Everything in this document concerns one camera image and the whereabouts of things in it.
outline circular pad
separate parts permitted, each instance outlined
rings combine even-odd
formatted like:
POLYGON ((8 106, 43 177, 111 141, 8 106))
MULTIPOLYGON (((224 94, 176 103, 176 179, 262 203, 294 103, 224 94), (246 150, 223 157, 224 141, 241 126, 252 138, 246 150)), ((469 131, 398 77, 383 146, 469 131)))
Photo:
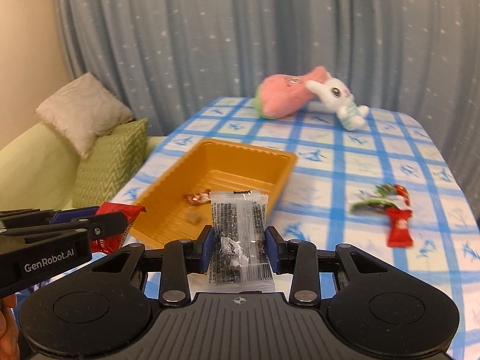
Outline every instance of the circular pad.
POLYGON ((370 311, 381 321, 393 325, 408 325, 425 314, 425 307, 412 295, 390 292, 373 298, 370 301, 370 311))
POLYGON ((20 309, 29 345, 55 357, 88 358, 133 342, 150 321, 150 303, 115 275, 93 272, 89 280, 66 276, 31 294, 20 309))
POLYGON ((87 323, 103 317, 110 308, 110 302, 96 292, 79 291, 58 299, 53 311, 57 317, 70 323, 87 323))
POLYGON ((362 274, 330 301, 327 318, 346 342, 375 356, 423 356, 446 350, 458 326, 447 295, 417 279, 362 274))

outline barcode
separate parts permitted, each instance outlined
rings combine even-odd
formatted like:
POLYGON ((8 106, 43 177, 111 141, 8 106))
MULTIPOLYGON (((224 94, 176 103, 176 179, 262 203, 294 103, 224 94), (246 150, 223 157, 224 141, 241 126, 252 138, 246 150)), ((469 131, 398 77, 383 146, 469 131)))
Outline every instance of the barcode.
POLYGON ((258 264, 257 265, 258 280, 273 280, 270 264, 258 264))

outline cushion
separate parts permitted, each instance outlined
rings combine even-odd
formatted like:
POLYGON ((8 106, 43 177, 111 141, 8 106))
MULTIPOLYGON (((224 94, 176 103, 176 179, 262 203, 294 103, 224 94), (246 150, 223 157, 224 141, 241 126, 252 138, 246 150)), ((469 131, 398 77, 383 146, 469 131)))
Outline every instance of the cushion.
POLYGON ((97 139, 92 154, 81 159, 73 189, 74 207, 110 200, 143 164, 148 119, 116 127, 97 139))
POLYGON ((42 102, 35 112, 43 122, 65 136, 82 158, 88 157, 97 137, 134 118, 131 110, 92 73, 65 85, 42 102))
POLYGON ((43 123, 0 150, 0 210, 62 209, 71 197, 80 157, 43 123))

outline plush toy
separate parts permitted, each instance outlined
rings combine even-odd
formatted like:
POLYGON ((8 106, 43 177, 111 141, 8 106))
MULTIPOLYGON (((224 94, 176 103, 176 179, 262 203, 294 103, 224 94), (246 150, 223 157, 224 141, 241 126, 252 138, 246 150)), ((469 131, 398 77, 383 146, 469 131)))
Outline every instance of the plush toy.
POLYGON ((345 130, 358 130, 367 124, 365 117, 369 108, 366 105, 357 107, 350 90, 339 79, 332 78, 327 73, 327 80, 323 82, 309 80, 306 87, 319 97, 329 111, 337 114, 345 130))
POLYGON ((314 97, 305 83, 308 80, 323 83, 327 80, 327 74, 323 66, 318 66, 304 76, 275 74, 267 77, 257 89, 255 109, 267 119, 279 119, 292 114, 314 97))

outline sofa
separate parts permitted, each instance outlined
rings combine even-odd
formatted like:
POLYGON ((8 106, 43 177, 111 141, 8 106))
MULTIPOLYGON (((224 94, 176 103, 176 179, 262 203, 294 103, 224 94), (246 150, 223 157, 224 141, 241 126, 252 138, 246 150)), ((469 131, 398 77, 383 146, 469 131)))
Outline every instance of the sofa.
MULTIPOLYGON (((148 137, 145 160, 164 137, 148 137)), ((66 210, 80 157, 43 123, 0 150, 0 211, 21 208, 66 210)))

